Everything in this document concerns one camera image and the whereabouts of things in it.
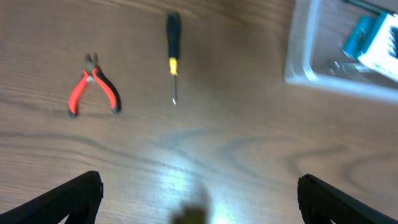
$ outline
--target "wire cutter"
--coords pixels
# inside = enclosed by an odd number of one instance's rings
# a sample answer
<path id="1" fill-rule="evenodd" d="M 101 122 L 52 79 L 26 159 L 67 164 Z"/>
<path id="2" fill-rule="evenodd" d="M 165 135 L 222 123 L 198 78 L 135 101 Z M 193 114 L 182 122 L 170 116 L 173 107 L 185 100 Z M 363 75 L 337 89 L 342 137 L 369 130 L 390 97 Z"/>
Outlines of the wire cutter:
<path id="1" fill-rule="evenodd" d="M 90 54 L 85 58 L 86 69 L 83 71 L 83 76 L 79 83 L 72 91 L 69 98 L 69 116 L 75 118 L 78 115 L 78 103 L 80 96 L 83 94 L 87 84 L 95 79 L 100 87 L 105 91 L 111 102 L 112 112 L 117 114 L 121 110 L 120 96 L 114 85 L 105 77 L 101 68 L 98 66 L 98 56 L 94 54 L 91 58 Z"/>

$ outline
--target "pliers handle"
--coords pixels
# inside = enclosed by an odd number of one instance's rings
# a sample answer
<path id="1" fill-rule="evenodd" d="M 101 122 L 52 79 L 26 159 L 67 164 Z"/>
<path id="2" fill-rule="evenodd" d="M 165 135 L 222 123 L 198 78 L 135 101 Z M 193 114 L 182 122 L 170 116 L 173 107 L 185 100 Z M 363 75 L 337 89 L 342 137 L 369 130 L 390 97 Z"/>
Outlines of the pliers handle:
<path id="1" fill-rule="evenodd" d="M 105 77 L 104 73 L 101 71 L 99 66 L 94 65 L 91 72 L 89 70 L 83 71 L 83 77 L 78 82 L 75 89 L 72 91 L 72 94 L 69 98 L 69 116 L 71 118 L 75 118 L 78 116 L 78 103 L 79 99 L 82 96 L 87 84 L 94 77 L 96 82 L 100 85 L 100 87 L 107 94 L 109 101 L 111 103 L 112 112 L 117 114 L 121 110 L 121 100 L 117 89 L 114 85 Z"/>

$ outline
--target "wood grain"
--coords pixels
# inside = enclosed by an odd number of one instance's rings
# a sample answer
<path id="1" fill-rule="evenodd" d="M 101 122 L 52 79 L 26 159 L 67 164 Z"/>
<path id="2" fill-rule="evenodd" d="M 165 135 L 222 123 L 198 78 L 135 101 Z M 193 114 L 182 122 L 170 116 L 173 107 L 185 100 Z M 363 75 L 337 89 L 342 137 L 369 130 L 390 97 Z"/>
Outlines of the wood grain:
<path id="1" fill-rule="evenodd" d="M 183 17 L 180 102 L 171 102 L 165 15 Z M 0 212 L 88 170 L 97 223 L 168 223 L 205 205 L 209 223 L 302 223 L 311 173 L 398 218 L 396 105 L 288 86 L 293 0 L 0 2 Z M 91 84 L 97 52 L 119 116 Z"/>

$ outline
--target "clear plastic box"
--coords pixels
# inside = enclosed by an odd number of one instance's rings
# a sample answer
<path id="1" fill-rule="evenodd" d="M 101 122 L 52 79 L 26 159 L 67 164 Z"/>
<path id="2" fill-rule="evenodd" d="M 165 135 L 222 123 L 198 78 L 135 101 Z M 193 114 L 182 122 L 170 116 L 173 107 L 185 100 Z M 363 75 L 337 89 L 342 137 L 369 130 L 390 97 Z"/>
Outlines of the clear plastic box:
<path id="1" fill-rule="evenodd" d="M 377 14 L 343 0 L 297 0 L 286 82 L 398 103 L 397 82 L 372 71 L 350 70 L 357 68 L 357 62 L 343 53 L 346 41 L 365 15 L 377 18 Z"/>

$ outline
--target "pliers pivot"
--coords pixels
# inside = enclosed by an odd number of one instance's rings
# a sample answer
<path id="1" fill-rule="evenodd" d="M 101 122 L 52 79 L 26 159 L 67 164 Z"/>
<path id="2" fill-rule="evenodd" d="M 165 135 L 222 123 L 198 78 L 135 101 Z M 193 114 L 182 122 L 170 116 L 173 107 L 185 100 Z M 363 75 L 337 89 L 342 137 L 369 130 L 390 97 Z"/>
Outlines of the pliers pivot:
<path id="1" fill-rule="evenodd" d="M 105 77 L 101 68 L 98 66 L 98 56 L 94 54 L 91 58 L 90 54 L 85 58 L 86 69 L 83 71 L 83 77 L 78 82 L 69 98 L 69 116 L 75 118 L 78 116 L 78 103 L 80 96 L 83 94 L 87 84 L 95 79 L 100 87 L 105 91 L 111 102 L 112 112 L 117 114 L 121 110 L 120 96 L 114 85 Z"/>

